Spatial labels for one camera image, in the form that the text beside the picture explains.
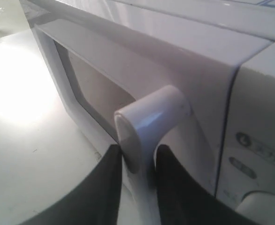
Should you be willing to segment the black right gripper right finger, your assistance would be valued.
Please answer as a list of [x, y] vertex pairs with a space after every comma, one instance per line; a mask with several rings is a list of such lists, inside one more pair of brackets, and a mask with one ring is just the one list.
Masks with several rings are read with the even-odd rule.
[[156, 151], [156, 192], [163, 225], [253, 225], [216, 200], [177, 160], [170, 147]]

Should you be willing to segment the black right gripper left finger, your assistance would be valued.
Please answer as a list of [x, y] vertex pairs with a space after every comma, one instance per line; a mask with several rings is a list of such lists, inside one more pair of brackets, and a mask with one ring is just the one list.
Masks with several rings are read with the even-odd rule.
[[117, 144], [108, 150], [88, 176], [51, 207], [25, 225], [115, 225], [122, 187], [122, 152]]

